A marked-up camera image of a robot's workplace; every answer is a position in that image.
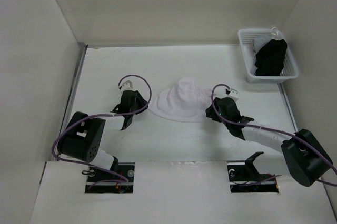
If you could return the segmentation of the white tank top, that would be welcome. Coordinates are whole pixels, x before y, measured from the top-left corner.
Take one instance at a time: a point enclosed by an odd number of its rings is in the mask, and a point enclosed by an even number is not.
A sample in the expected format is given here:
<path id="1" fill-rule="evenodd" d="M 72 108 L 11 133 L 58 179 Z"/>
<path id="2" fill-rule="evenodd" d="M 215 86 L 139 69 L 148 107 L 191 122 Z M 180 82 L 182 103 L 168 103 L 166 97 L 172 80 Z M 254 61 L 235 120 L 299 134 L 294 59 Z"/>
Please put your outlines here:
<path id="1" fill-rule="evenodd" d="M 153 114 L 172 121 L 202 123 L 211 105 L 211 89 L 200 88 L 194 78 L 183 77 L 159 93 L 149 105 Z"/>

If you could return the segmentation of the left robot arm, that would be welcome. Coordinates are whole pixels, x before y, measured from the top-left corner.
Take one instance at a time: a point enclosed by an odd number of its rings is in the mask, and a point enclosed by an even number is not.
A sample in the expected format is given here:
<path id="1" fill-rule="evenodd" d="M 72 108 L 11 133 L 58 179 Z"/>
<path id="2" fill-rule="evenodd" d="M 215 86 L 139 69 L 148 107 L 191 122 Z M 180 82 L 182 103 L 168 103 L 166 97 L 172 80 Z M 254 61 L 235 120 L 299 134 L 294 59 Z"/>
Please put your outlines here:
<path id="1" fill-rule="evenodd" d="M 125 90 L 120 103 L 109 114 L 90 116 L 75 112 L 67 125 L 66 133 L 57 141 L 58 153 L 74 158 L 76 162 L 90 165 L 100 170 L 106 181 L 113 181 L 118 175 L 118 159 L 100 148 L 106 124 L 111 130 L 125 130 L 134 115 L 148 108 L 139 91 Z"/>

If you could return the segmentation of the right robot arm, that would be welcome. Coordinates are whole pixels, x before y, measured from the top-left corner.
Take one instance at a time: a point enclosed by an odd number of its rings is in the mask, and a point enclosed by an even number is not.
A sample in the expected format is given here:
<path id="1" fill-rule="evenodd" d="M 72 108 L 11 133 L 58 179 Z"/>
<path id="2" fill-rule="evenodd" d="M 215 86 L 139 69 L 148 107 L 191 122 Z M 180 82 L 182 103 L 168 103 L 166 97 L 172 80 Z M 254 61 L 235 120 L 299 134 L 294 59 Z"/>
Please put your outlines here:
<path id="1" fill-rule="evenodd" d="M 307 129 L 290 134 L 259 126 L 253 118 L 241 115 L 236 102 L 230 97 L 214 98 L 205 113 L 213 121 L 223 123 L 232 136 L 281 153 L 290 176 L 305 187 L 319 181 L 329 169 L 336 171 L 329 155 Z"/>

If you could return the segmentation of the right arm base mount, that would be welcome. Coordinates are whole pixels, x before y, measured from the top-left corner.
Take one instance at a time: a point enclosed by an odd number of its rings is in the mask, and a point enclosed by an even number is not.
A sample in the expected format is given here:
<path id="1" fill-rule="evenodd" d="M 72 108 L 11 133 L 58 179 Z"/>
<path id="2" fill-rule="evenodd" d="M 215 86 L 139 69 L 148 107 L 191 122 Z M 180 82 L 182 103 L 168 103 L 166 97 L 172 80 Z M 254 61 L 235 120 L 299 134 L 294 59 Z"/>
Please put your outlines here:
<path id="1" fill-rule="evenodd" d="M 254 161 L 262 154 L 264 152 L 258 151 L 246 160 L 227 163 L 231 193 L 279 193 L 278 175 L 260 173 L 254 165 Z"/>

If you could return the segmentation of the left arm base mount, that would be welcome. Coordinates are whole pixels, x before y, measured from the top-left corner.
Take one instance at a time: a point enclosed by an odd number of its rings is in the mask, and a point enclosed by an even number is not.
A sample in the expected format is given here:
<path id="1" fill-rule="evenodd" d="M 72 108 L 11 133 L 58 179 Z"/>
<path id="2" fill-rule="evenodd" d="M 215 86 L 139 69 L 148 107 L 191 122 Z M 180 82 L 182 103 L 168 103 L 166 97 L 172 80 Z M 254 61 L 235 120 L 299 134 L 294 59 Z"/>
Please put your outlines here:
<path id="1" fill-rule="evenodd" d="M 85 193 L 87 194 L 132 194 L 134 189 L 135 163 L 119 163 L 114 170 L 128 179 L 128 182 L 113 174 L 90 167 L 83 170 L 86 176 Z"/>

